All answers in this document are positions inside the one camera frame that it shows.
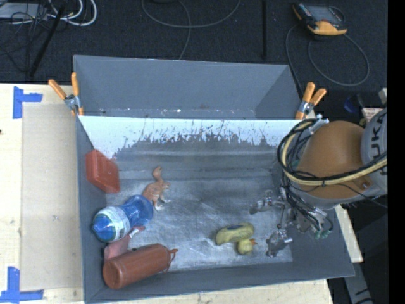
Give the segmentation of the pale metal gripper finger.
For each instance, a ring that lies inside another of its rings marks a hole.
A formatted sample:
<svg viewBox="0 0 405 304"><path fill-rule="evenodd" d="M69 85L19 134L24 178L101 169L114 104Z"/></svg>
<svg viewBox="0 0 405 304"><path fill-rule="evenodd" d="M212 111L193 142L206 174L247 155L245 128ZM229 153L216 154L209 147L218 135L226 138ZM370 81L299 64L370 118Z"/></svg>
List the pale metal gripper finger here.
<svg viewBox="0 0 405 304"><path fill-rule="evenodd" d="M272 190L267 189L264 196L249 206L249 214L254 215L258 212L266 212L275 207L284 207L285 200L280 194L275 194Z"/></svg>
<svg viewBox="0 0 405 304"><path fill-rule="evenodd" d="M283 250L287 245L293 242L293 238L289 236L286 229L279 229L271 234L266 239L268 257L275 257L279 251Z"/></svg>

